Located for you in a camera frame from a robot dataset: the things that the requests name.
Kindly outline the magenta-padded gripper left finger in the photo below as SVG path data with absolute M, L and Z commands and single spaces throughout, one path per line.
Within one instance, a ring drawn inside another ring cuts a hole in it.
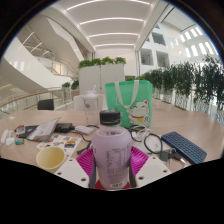
M 55 174 L 81 187 L 93 189 L 96 183 L 93 150 L 88 149 L 76 159 L 67 159 Z

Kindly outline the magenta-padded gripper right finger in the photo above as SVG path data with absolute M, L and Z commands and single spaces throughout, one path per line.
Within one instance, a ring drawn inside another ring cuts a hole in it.
M 146 186 L 170 174 L 157 156 L 148 156 L 136 147 L 131 148 L 129 182 L 132 188 Z

